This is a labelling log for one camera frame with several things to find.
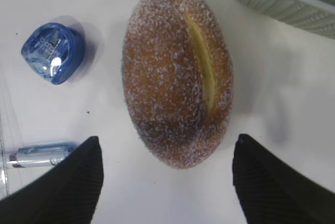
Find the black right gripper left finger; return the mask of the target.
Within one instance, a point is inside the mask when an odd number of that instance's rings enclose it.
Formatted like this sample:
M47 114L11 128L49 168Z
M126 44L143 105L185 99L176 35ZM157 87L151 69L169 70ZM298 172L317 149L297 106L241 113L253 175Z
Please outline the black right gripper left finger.
M89 137L65 160L1 200L1 223L91 223L104 182L102 150Z

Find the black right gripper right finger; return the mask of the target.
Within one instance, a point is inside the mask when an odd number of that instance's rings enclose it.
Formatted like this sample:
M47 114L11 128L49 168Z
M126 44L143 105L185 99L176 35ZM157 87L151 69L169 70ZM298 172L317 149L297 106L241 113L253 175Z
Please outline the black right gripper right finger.
M245 133L235 144L232 181L247 223L334 223L334 193Z

